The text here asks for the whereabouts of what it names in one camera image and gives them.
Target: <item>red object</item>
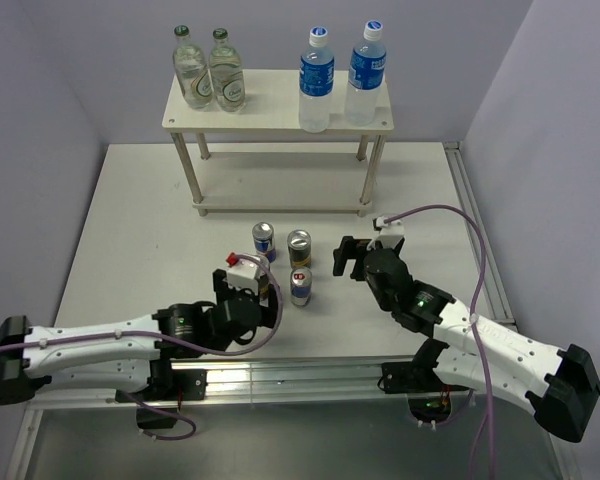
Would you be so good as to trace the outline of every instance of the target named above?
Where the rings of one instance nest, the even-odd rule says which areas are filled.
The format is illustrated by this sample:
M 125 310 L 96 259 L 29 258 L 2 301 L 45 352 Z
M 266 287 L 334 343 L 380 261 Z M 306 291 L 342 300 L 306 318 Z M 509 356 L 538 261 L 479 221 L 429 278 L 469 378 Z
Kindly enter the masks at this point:
M 236 256 L 235 253 L 231 252 L 227 257 L 227 263 L 230 267 L 233 267 L 236 263 L 238 263 L 240 259 Z

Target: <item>bottle label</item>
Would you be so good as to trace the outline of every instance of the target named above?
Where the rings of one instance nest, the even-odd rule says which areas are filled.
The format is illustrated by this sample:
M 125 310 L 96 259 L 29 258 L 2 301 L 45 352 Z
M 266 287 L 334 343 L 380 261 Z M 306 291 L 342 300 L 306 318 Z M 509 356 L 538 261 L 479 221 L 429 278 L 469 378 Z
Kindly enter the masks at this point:
M 240 105 L 244 101 L 244 76 L 242 72 L 223 75 L 214 70 L 213 87 L 216 92 L 222 92 L 227 102 L 233 105 Z
M 205 69 L 202 75 L 196 77 L 191 82 L 191 90 L 193 96 L 200 99 L 206 100 L 211 95 L 211 80 L 209 79 L 209 70 Z
M 349 67 L 349 83 L 359 90 L 378 88 L 382 83 L 386 58 L 386 53 L 379 58 L 368 58 L 354 50 Z
M 311 65 L 304 58 L 300 65 L 300 91 L 311 97 L 324 97 L 333 89 L 333 69 L 331 60 L 324 65 Z

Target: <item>gray floor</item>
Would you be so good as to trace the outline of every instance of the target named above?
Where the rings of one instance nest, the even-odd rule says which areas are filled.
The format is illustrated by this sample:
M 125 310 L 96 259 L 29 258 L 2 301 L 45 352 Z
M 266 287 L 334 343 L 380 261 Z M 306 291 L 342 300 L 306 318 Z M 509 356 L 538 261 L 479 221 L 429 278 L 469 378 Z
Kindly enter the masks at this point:
M 560 478 L 533 418 L 496 405 L 498 479 Z M 406 420 L 404 398 L 200 406 L 186 412 L 198 423 L 195 437 L 152 442 L 137 435 L 130 409 L 50 411 L 28 478 L 464 479 L 482 412 L 478 402 L 457 423 L 432 433 Z M 477 478 L 486 477 L 486 442 L 481 447 Z

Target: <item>blue and silver can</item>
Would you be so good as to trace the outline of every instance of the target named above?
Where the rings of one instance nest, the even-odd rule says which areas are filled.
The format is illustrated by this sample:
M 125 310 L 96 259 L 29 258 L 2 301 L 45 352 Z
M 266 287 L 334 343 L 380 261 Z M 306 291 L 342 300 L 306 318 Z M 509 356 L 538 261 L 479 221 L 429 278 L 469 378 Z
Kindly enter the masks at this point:
M 276 259 L 276 242 L 273 237 L 273 225 L 266 222 L 256 223 L 251 230 L 256 252 L 273 262 Z
M 304 307 L 311 298 L 311 270 L 307 267 L 296 268 L 291 272 L 291 303 Z

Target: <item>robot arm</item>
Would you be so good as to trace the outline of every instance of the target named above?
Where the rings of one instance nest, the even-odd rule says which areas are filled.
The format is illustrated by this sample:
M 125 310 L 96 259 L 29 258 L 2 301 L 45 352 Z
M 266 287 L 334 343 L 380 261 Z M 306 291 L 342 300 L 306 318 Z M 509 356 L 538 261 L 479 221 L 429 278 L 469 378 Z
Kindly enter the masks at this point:
M 272 328 L 275 323 L 277 297 L 267 277 L 254 263 L 235 256 L 227 261 L 226 271 L 213 273 L 216 304 L 176 304 L 153 315 L 79 328 L 32 327 L 24 316 L 8 318 L 0 327 L 0 346 L 36 346 L 0 354 L 0 405 L 30 400 L 37 392 L 75 388 L 113 388 L 137 393 L 143 400 L 164 399 L 178 387 L 171 359 L 202 353 L 134 332 L 169 335 L 226 351 L 232 342 L 249 344 L 258 327 Z M 267 290 L 267 301 L 261 301 Z M 103 333 L 114 335 L 49 344 Z
M 600 396 L 600 380 L 589 353 L 566 351 L 529 339 L 485 317 L 432 285 L 414 280 L 400 260 L 404 244 L 399 221 L 374 220 L 374 239 L 343 237 L 334 250 L 335 276 L 355 259 L 351 278 L 365 280 L 380 308 L 404 328 L 428 340 L 408 366 L 402 366 L 387 393 L 439 390 L 440 385 L 485 391 L 484 373 L 470 322 L 477 322 L 490 364 L 493 393 L 534 415 L 550 433 L 579 442 Z

